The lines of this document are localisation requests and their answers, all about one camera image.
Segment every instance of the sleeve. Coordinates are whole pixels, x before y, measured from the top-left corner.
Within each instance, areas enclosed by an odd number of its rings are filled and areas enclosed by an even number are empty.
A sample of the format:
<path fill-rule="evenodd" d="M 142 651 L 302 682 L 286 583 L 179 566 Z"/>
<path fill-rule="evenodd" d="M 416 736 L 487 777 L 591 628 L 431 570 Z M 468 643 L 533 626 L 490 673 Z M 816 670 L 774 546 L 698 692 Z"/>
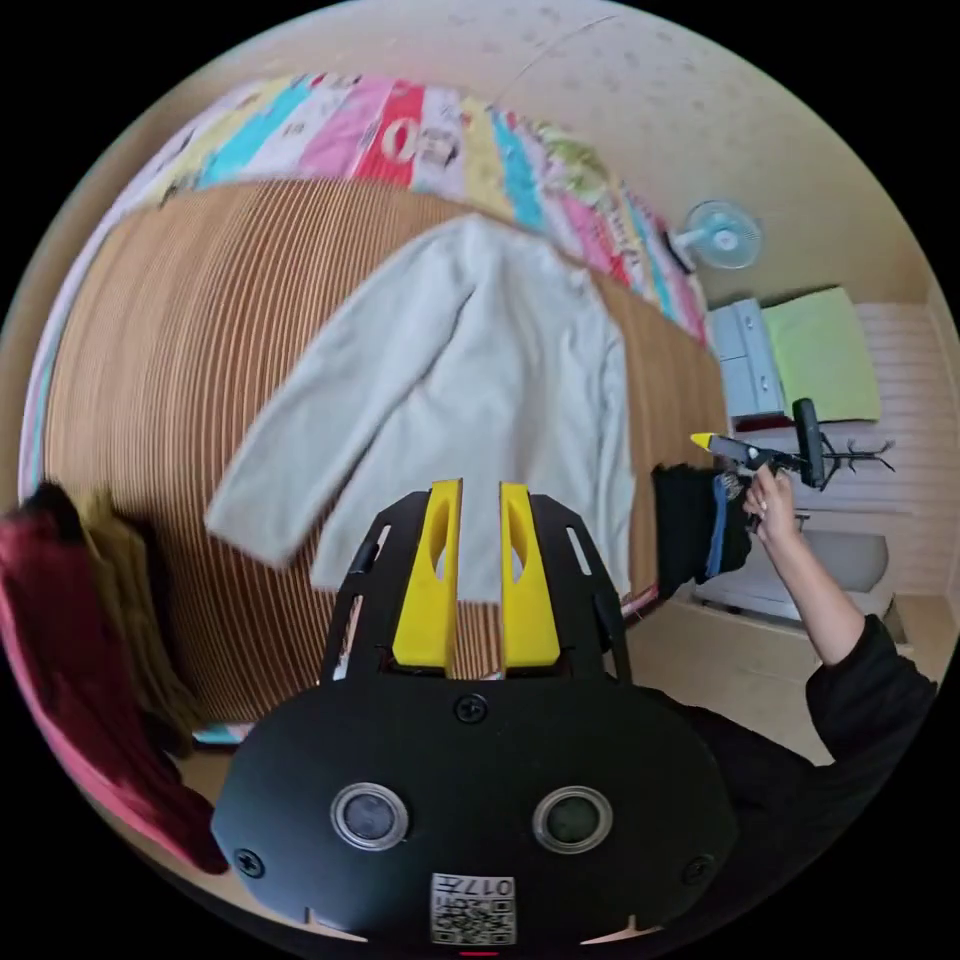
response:
<path fill-rule="evenodd" d="M 933 703 L 937 686 L 897 653 L 886 627 L 868 616 L 857 645 L 807 681 L 807 705 L 824 746 L 838 763 L 866 753 L 892 769 Z"/>
<path fill-rule="evenodd" d="M 306 538 L 383 421 L 450 338 L 471 288 L 458 221 L 408 243 L 313 338 L 244 437 L 207 530 L 278 567 Z"/>

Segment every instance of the camera lens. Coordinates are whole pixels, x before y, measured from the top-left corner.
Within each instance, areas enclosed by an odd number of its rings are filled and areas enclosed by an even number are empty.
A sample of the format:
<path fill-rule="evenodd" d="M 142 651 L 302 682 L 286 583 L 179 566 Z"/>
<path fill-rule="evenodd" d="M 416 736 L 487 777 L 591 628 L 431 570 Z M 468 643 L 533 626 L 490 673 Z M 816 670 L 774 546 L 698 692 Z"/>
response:
<path fill-rule="evenodd" d="M 333 828 L 360 850 L 389 850 L 407 833 L 409 817 L 403 801 L 378 783 L 344 787 L 330 807 Z"/>
<path fill-rule="evenodd" d="M 613 810 L 603 794 L 590 787 L 554 790 L 537 804 L 533 833 L 554 853 L 585 853 L 602 843 L 613 825 Z"/>

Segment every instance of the bamboo mat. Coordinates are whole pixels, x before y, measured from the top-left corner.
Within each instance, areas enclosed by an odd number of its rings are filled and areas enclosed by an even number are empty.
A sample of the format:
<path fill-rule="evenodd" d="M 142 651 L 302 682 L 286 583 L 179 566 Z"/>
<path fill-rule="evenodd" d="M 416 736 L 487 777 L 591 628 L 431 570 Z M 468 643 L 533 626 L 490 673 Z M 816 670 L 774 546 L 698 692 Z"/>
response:
<path fill-rule="evenodd" d="M 207 536 L 207 502 L 346 296 L 407 241 L 468 210 L 372 181 L 237 184 L 131 214 L 91 265 L 53 370 L 45 472 L 71 494 L 107 486 L 117 510 L 154 525 L 184 679 L 211 720 L 257 720 L 315 682 L 334 595 L 309 584 L 321 523 L 275 571 Z M 724 429 L 720 369 L 653 306 L 592 276 L 626 346 L 639 591 L 656 580 L 650 470 L 709 464 L 688 437 Z M 458 629 L 457 675 L 497 670 L 497 608 L 461 604 Z"/>

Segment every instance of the screw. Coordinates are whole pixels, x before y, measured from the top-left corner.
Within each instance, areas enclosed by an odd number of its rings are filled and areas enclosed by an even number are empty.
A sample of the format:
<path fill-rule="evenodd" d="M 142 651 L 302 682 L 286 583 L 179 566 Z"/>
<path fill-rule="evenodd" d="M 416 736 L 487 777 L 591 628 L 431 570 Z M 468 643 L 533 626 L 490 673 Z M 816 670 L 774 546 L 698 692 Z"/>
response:
<path fill-rule="evenodd" d="M 688 887 L 701 883 L 707 878 L 713 869 L 713 857 L 706 854 L 702 857 L 694 857 L 680 874 L 680 879 Z"/>
<path fill-rule="evenodd" d="M 233 855 L 236 868 L 251 880 L 259 880 L 263 876 L 263 861 L 252 851 L 241 849 Z"/>
<path fill-rule="evenodd" d="M 462 723 L 480 723 L 487 715 L 487 701 L 479 694 L 468 693 L 456 702 L 453 712 Z"/>

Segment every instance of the green towel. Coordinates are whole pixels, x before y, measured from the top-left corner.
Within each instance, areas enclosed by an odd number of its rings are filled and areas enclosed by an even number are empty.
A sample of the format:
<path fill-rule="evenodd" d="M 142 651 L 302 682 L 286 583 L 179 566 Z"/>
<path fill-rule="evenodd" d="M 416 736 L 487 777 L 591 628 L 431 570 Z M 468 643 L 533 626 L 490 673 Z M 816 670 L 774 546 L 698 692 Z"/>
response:
<path fill-rule="evenodd" d="M 860 319 L 843 287 L 762 311 L 786 409 L 809 397 L 818 420 L 878 420 L 880 393 Z"/>

